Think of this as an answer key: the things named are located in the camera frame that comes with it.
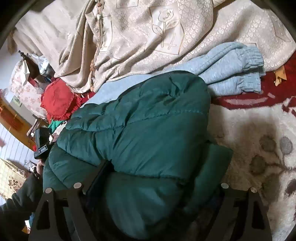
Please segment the dark left sleeve forearm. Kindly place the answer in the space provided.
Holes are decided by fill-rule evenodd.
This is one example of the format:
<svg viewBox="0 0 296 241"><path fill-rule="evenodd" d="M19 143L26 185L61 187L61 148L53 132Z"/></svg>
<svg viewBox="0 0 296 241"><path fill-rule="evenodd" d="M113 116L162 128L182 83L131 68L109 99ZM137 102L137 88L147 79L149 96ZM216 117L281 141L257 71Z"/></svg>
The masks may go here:
<svg viewBox="0 0 296 241"><path fill-rule="evenodd" d="M43 195L43 181L38 173L31 174L22 187L1 205L1 240L28 240L23 232L25 221L36 211Z"/></svg>

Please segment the person's left hand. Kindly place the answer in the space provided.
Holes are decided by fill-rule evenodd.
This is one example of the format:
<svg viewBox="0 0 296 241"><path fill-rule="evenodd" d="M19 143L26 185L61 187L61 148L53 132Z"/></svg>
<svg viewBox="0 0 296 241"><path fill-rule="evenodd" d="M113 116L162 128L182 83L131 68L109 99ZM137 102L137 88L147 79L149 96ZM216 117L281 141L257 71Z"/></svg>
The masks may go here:
<svg viewBox="0 0 296 241"><path fill-rule="evenodd" d="M39 160L37 162L37 165L36 165L36 172L40 175L40 176L43 176L43 170L44 170L44 161L43 160Z"/></svg>

